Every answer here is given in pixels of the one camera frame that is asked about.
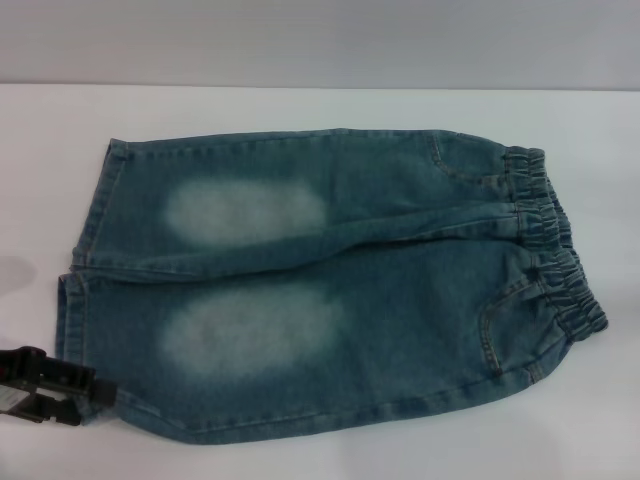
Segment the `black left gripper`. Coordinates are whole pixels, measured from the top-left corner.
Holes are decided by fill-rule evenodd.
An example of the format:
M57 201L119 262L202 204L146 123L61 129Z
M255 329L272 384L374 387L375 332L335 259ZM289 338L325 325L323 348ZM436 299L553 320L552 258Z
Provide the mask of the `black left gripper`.
M95 379L95 371L49 357L23 346L1 351L1 413L33 423L55 421L80 426L73 397L94 404L114 404L117 386Z

